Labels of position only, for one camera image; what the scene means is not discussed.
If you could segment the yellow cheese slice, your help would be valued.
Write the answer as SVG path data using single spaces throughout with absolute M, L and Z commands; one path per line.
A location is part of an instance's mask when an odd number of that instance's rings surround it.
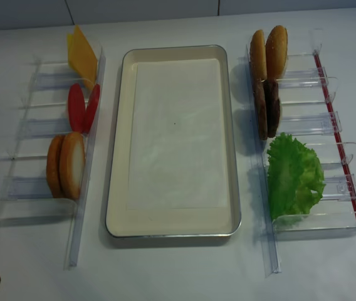
M 68 63 L 70 63 L 70 49 L 71 49 L 71 44 L 73 41 L 73 35 L 71 33 L 67 34 L 66 37 L 67 40 L 67 57 L 68 57 Z

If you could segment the right red tomato slice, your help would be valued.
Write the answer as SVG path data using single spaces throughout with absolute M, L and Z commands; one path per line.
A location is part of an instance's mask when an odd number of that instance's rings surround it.
M 93 87 L 93 90 L 90 94 L 88 105 L 86 108 L 85 119 L 83 123 L 83 132 L 86 134 L 89 133 L 92 127 L 96 115 L 99 99 L 100 99 L 100 85 L 96 84 Z

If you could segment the toasted bread slice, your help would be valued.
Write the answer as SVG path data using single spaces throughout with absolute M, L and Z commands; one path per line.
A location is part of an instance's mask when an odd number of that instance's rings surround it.
M 80 185 L 85 168 L 85 146 L 79 132 L 65 136 L 60 152 L 60 181 L 65 196 L 72 200 L 80 197 Z
M 51 141 L 47 154 L 46 180 L 54 198 L 65 197 L 59 173 L 60 153 L 64 138 L 64 135 L 56 135 Z

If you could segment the brown bun half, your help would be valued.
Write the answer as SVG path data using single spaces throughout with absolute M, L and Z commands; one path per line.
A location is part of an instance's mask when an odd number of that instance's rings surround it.
M 253 34 L 249 54 L 253 79 L 261 81 L 267 79 L 266 50 L 262 29 Z
M 281 78 L 288 52 L 288 33 L 284 26 L 277 25 L 271 30 L 265 48 L 268 79 Z

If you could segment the left brown bun half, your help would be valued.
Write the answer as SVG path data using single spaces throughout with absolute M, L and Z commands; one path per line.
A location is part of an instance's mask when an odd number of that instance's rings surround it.
M 249 54 L 253 79 L 261 81 L 267 79 L 266 50 L 262 29 L 253 34 Z

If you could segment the brown meat patty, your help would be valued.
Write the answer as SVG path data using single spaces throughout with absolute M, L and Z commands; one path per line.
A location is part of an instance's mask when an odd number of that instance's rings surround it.
M 263 82 L 264 98 L 266 103 L 266 117 L 268 126 L 268 137 L 276 135 L 281 117 L 281 102 L 276 80 L 265 80 Z
M 254 104 L 258 118 L 258 134 L 261 140 L 268 138 L 268 124 L 266 116 L 266 102 L 264 95 L 263 83 L 257 79 L 253 84 Z

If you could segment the left brown meat patty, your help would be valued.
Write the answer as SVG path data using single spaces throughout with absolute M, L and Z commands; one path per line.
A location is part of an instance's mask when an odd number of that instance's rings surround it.
M 253 84 L 254 104 L 258 118 L 258 134 L 261 140 L 268 138 L 268 124 L 266 116 L 266 102 L 264 95 L 263 83 L 257 79 Z

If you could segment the green lettuce leaf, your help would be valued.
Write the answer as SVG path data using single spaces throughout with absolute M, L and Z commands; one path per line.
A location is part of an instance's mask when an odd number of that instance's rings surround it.
M 324 172 L 315 150 L 292 135 L 281 133 L 270 143 L 267 154 L 271 219 L 309 214 L 325 188 Z

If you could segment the white paper tray liner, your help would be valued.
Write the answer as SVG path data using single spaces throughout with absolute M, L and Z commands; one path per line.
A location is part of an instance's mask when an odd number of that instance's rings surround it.
M 219 67 L 215 59 L 138 65 L 129 208 L 227 205 Z

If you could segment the clear acrylic rack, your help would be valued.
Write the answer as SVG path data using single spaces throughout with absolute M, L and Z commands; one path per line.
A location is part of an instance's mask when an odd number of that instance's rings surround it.
M 356 182 L 349 165 L 353 142 L 340 136 L 342 125 L 333 109 L 337 79 L 329 77 L 320 61 L 320 30 L 314 29 L 292 44 L 290 66 L 278 80 L 281 100 L 277 135 L 299 141 L 320 160 L 324 190 L 308 211 L 273 214 L 268 201 L 269 151 L 274 138 L 260 140 L 253 94 L 248 96 L 246 126 L 251 132 L 251 169 L 248 174 L 254 211 L 254 239 L 261 245 L 264 272 L 281 270 L 279 241 L 323 240 L 356 235 Z
M 36 59 L 11 128 L 0 133 L 0 238 L 22 235 L 40 250 L 65 246 L 65 267 L 78 263 L 97 126 L 82 135 L 85 165 L 78 199 L 55 198 L 46 179 L 51 141 L 71 132 L 67 96 L 84 86 L 65 61 Z

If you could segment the right brown meat patty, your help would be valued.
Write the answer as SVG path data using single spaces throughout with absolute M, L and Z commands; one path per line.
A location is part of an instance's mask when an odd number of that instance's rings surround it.
M 281 102 L 276 80 L 265 80 L 263 82 L 264 98 L 266 103 L 266 117 L 268 126 L 268 137 L 276 135 L 281 117 Z

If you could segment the cream metal tray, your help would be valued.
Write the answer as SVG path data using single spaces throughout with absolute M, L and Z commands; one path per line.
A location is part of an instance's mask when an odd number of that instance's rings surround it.
M 131 209 L 128 206 L 130 149 L 138 65 L 215 59 L 219 62 L 224 123 L 228 202 L 221 208 Z M 113 148 L 108 180 L 105 226 L 117 238 L 231 236 L 241 224 L 227 54 L 218 45 L 136 49 L 122 61 Z

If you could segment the right brown bun half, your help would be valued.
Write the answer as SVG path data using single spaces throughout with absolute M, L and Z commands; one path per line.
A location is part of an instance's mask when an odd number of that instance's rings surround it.
M 288 33 L 284 26 L 277 25 L 271 30 L 265 48 L 268 79 L 281 78 L 288 52 Z

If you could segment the left clear acrylic rack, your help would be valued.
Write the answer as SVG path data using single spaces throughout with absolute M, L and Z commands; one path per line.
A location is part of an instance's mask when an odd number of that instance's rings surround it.
M 65 246 L 65 267 L 78 263 L 97 126 L 82 135 L 85 165 L 78 199 L 55 198 L 46 179 L 51 141 L 71 132 L 67 96 L 84 86 L 65 61 L 36 59 L 11 128 L 0 133 L 0 238 L 22 235 L 40 250 Z

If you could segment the left red tomato slice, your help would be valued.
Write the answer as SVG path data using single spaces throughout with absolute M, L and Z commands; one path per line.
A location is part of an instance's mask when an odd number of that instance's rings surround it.
M 68 119 L 70 127 L 74 132 L 83 132 L 83 122 L 85 119 L 85 98 L 81 86 L 73 84 L 68 92 Z

